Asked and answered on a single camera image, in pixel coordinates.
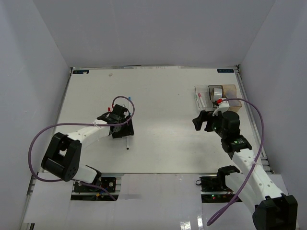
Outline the pink marker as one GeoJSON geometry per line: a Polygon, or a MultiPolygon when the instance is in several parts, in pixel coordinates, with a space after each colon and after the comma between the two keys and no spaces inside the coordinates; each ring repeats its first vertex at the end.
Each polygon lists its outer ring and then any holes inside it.
{"type": "Polygon", "coordinates": [[[204,101],[203,101],[203,99],[202,99],[201,93],[198,93],[198,98],[199,98],[199,101],[200,101],[200,103],[201,103],[201,105],[202,105],[202,108],[204,108],[204,107],[205,107],[205,104],[204,104],[204,101]]]}

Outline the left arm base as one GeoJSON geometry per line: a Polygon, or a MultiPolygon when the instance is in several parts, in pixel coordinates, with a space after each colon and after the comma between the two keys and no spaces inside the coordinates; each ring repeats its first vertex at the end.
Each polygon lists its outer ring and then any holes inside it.
{"type": "Polygon", "coordinates": [[[96,182],[96,186],[104,188],[108,193],[99,188],[82,185],[75,182],[72,189],[71,200],[74,201],[116,201],[118,199],[119,190],[117,189],[116,177],[101,177],[96,182]]]}

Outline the paper clip jar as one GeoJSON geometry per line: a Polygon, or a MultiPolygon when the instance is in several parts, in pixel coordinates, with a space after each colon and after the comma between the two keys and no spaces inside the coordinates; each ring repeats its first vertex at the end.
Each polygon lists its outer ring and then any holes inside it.
{"type": "Polygon", "coordinates": [[[241,107],[242,106],[241,102],[237,99],[228,100],[228,103],[230,107],[241,107]]]}
{"type": "Polygon", "coordinates": [[[228,90],[228,91],[225,92],[225,96],[226,96],[226,98],[236,98],[237,93],[236,93],[236,91],[228,90]]]}

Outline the large tape roll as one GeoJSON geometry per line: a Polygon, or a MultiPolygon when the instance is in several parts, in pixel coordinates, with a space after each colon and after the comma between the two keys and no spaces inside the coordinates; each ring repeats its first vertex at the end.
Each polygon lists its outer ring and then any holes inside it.
{"type": "Polygon", "coordinates": [[[213,88],[212,94],[211,94],[211,101],[215,102],[220,98],[223,98],[223,89],[222,88],[213,88]]]}

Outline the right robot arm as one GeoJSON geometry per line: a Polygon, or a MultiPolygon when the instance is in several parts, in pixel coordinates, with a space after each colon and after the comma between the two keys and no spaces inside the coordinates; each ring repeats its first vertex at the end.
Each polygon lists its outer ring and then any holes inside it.
{"type": "Polygon", "coordinates": [[[268,176],[257,159],[248,140],[240,133],[239,115],[232,111],[224,113],[201,111],[192,120],[199,131],[203,122],[206,132],[215,132],[221,138],[223,150],[234,165],[218,169],[217,187],[222,191],[231,189],[252,214],[258,230],[294,230],[298,203],[293,195],[285,194],[268,176]]]}

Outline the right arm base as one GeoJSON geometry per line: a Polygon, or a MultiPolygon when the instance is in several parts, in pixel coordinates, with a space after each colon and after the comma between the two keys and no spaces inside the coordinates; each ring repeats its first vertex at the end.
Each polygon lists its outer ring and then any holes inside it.
{"type": "Polygon", "coordinates": [[[217,176],[201,176],[196,180],[195,185],[201,188],[201,201],[204,204],[228,203],[235,195],[228,187],[221,187],[217,176]]]}

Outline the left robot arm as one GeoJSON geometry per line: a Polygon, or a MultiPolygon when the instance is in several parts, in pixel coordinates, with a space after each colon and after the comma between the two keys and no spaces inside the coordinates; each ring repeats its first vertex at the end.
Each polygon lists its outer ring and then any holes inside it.
{"type": "Polygon", "coordinates": [[[130,111],[116,104],[112,111],[97,117],[90,126],[68,134],[54,134],[41,166],[63,181],[81,181],[90,191],[97,191],[101,187],[101,173],[80,164],[82,150],[105,137],[125,138],[133,135],[130,111]]]}

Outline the black marker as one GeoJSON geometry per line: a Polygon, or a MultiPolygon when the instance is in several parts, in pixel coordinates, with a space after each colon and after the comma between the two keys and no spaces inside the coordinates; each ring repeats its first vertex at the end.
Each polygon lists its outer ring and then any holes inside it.
{"type": "Polygon", "coordinates": [[[130,149],[129,137],[126,137],[126,150],[130,149]]]}

